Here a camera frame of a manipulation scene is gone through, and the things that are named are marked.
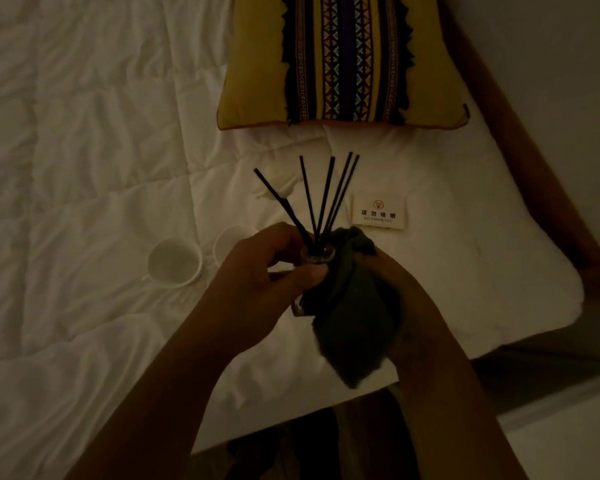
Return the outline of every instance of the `yellow pillow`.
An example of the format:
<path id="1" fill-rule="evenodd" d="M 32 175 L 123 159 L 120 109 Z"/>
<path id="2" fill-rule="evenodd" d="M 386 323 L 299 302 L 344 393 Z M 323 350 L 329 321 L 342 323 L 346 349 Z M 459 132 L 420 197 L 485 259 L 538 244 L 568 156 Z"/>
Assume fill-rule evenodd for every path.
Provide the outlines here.
<path id="1" fill-rule="evenodd" d="M 234 0 L 218 128 L 311 122 L 464 126 L 436 0 Z"/>

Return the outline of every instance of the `white cup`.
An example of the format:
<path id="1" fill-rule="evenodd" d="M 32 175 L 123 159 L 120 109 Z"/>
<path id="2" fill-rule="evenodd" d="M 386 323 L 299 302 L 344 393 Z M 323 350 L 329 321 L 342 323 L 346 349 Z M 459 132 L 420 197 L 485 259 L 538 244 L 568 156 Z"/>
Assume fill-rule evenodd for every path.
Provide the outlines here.
<path id="1" fill-rule="evenodd" d="M 214 243 L 214 259 L 216 265 L 220 267 L 223 261 L 229 256 L 233 247 L 241 240 L 247 239 L 256 234 L 257 230 L 249 226 L 229 226 L 216 237 Z"/>
<path id="2" fill-rule="evenodd" d="M 202 251 L 194 242 L 170 237 L 151 250 L 146 266 L 149 277 L 161 288 L 180 288 L 199 279 Z"/>

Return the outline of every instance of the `cup rim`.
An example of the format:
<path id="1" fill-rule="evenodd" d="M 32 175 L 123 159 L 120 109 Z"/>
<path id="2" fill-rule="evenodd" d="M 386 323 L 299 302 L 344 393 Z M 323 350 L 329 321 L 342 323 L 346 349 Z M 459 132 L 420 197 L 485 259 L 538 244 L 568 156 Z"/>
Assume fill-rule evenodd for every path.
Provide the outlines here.
<path id="1" fill-rule="evenodd" d="M 159 246 L 163 245 L 165 242 L 177 242 L 179 244 L 183 244 L 184 246 L 186 246 L 188 249 L 192 250 L 195 253 L 196 257 L 198 258 L 198 267 L 196 268 L 196 272 L 188 280 L 179 282 L 179 283 L 172 283 L 172 282 L 157 280 L 156 278 L 154 278 L 152 276 L 151 270 L 149 269 L 149 259 L 151 258 L 151 255 L 153 254 L 153 252 L 156 249 L 158 249 Z M 154 247 L 152 247 L 151 251 L 149 251 L 149 254 L 147 255 L 147 258 L 146 258 L 146 272 L 147 272 L 147 275 L 149 276 L 149 278 L 151 278 L 151 280 L 154 283 L 158 284 L 162 288 L 170 288 L 170 289 L 182 288 L 183 286 L 193 283 L 199 279 L 200 274 L 202 273 L 202 250 L 200 249 L 200 246 L 197 245 L 197 243 L 190 241 L 188 239 L 185 239 L 183 237 L 168 237 L 167 239 L 163 239 L 160 242 L 158 242 L 156 245 L 154 245 Z"/>
<path id="2" fill-rule="evenodd" d="M 220 238 L 222 236 L 224 236 L 225 233 L 227 233 L 227 231 L 234 229 L 234 228 L 245 229 L 249 233 L 249 237 L 258 233 L 258 230 L 255 227 L 249 226 L 246 224 L 233 224 L 233 225 L 227 226 L 224 229 L 222 229 L 222 231 L 220 231 L 218 233 L 218 235 L 216 236 L 216 240 L 214 241 L 214 250 L 213 250 L 214 262 L 216 263 L 216 266 L 218 266 L 218 267 L 222 266 L 222 262 L 218 260 L 217 253 L 216 253 L 218 241 L 220 240 Z"/>

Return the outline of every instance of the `wooden bed frame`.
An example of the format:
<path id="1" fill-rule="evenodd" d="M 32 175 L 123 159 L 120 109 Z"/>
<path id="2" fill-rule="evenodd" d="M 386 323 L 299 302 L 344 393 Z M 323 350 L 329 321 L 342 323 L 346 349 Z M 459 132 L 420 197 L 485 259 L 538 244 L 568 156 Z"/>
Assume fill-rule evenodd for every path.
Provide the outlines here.
<path id="1" fill-rule="evenodd" d="M 449 8 L 442 0 L 438 6 L 449 54 L 478 104 L 529 213 L 580 272 L 585 299 L 600 300 L 600 245 Z"/>

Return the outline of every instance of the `green cloth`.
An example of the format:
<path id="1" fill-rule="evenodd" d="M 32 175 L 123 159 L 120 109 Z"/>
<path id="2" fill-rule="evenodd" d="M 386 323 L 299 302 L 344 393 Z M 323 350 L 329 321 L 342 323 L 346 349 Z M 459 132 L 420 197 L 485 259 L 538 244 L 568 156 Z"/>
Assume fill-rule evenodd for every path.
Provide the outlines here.
<path id="1" fill-rule="evenodd" d="M 355 253 L 376 254 L 373 241 L 359 228 L 333 231 L 329 244 L 336 254 L 327 278 L 304 293 L 302 305 L 315 315 L 321 354 L 354 388 L 380 367 L 400 329 L 400 296 L 353 258 Z"/>

